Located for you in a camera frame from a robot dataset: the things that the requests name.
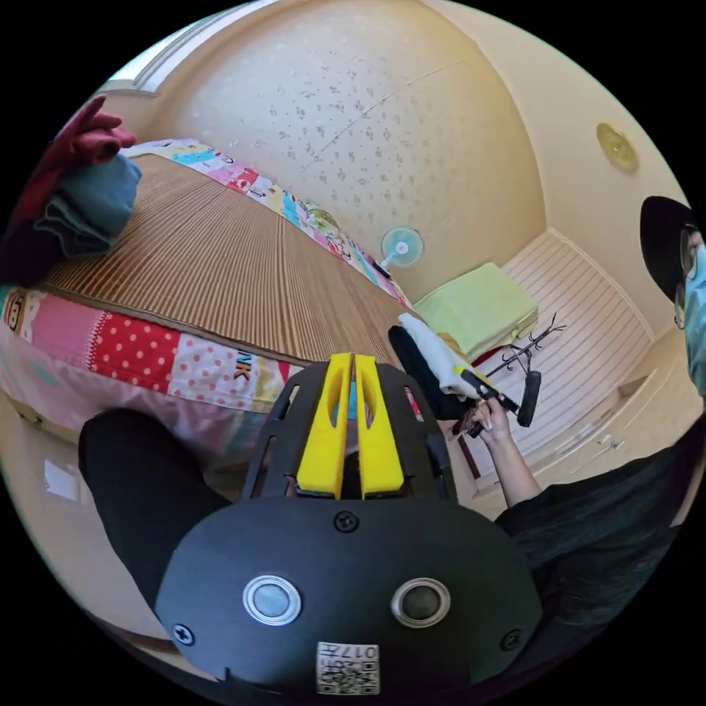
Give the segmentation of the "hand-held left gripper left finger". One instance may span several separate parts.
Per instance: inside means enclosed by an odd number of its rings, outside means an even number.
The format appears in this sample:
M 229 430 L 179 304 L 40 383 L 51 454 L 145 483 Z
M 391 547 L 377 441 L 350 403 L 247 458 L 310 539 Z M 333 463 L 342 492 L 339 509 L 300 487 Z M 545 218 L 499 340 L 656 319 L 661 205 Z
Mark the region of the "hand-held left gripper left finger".
M 340 498 L 352 362 L 350 353 L 334 354 L 326 366 L 296 473 L 298 488 L 304 494 Z

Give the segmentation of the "person's right hand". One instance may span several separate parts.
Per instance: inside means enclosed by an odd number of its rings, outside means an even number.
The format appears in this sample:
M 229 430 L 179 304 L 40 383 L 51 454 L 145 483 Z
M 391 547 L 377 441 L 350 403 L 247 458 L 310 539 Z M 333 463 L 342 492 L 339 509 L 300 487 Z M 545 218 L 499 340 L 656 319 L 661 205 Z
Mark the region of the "person's right hand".
M 497 399 L 478 402 L 453 427 L 452 433 L 470 433 L 479 425 L 479 436 L 488 445 L 512 440 L 506 410 Z

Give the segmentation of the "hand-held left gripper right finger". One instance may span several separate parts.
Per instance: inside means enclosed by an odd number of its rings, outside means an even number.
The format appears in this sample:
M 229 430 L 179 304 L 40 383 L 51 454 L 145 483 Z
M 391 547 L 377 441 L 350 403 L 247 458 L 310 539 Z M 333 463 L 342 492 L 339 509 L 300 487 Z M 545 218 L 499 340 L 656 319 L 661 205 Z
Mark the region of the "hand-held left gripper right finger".
M 359 475 L 363 498 L 397 494 L 404 484 L 378 366 L 372 356 L 354 356 Z

